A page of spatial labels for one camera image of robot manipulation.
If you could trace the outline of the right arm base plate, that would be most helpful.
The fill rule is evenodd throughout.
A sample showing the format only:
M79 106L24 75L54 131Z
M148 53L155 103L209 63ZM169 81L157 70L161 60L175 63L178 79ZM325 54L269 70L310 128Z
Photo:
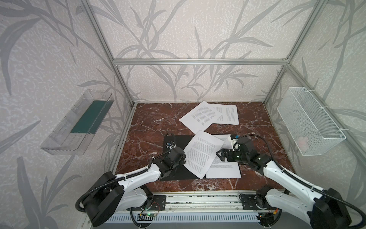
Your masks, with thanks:
M239 200L243 210L263 210L274 211L276 208L269 205L265 197L249 194L239 194Z

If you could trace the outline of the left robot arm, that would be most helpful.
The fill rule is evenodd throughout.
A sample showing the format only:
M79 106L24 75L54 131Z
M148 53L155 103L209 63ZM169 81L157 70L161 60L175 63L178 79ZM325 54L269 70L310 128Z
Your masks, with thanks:
M104 173L76 200L75 208L86 213L93 227L104 224L118 210L144 206L152 194L144 186L168 177L185 164L186 155L173 147L149 165L125 174Z

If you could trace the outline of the folder white cover black inside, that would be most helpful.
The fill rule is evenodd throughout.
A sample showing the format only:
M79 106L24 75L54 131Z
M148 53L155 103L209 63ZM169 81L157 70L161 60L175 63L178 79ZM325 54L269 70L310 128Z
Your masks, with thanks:
M237 162L229 162L228 158L224 157L224 154L229 154L228 148L230 147L230 144L227 141L228 135L216 135L216 137L224 140L225 143L218 152L219 155L215 157L204 178L240 178L241 172L239 164ZM173 157L167 157L169 163L176 162L177 160L179 160L179 162L178 166L173 168L170 175L161 179L162 181L199 179L199 177L184 167L186 160L183 156L184 154L173 153Z

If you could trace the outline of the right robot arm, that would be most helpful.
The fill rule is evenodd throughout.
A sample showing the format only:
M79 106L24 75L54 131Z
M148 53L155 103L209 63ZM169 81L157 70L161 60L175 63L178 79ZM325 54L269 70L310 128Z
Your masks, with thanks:
M253 134L243 137L226 135L225 145L216 155L221 161L236 162L248 166L262 176L269 178L283 188L281 192L269 185L256 191L254 197L239 196L244 208L256 207L270 210L268 214L258 215L260 224L271 227L282 211L309 224L313 229L349 229L352 223L347 206L341 195L334 189L325 190L300 178L279 164L269 153L258 153L251 140Z

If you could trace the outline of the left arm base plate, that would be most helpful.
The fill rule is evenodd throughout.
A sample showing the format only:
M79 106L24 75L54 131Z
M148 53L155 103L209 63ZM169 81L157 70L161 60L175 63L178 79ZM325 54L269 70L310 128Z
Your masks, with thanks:
M145 203L137 207L138 210L165 210L166 195L152 195L147 198Z

